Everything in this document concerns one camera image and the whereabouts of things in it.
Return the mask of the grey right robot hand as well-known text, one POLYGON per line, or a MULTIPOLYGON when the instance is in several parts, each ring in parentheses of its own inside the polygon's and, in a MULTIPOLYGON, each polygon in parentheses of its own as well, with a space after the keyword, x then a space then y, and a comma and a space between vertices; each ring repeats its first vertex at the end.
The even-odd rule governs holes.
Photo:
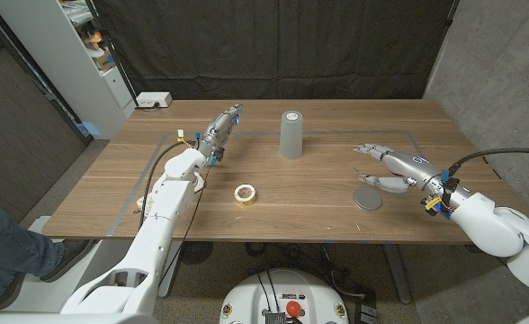
POLYGON ((377 177, 360 174, 359 179, 374 185, 385 192, 403 194, 409 187, 427 190, 431 194, 441 194, 441 171, 424 157, 405 151, 397 151, 377 144, 360 144, 354 151, 381 161, 395 177, 377 177))

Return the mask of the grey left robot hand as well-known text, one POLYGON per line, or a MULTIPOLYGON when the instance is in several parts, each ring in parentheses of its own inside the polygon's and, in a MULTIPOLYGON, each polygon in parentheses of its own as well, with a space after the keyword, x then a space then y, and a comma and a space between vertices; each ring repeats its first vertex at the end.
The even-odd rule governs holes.
POLYGON ((238 124, 239 114, 243 109, 240 103, 234 104, 215 117, 200 136, 198 150, 208 159, 222 160, 224 146, 233 128, 238 124))

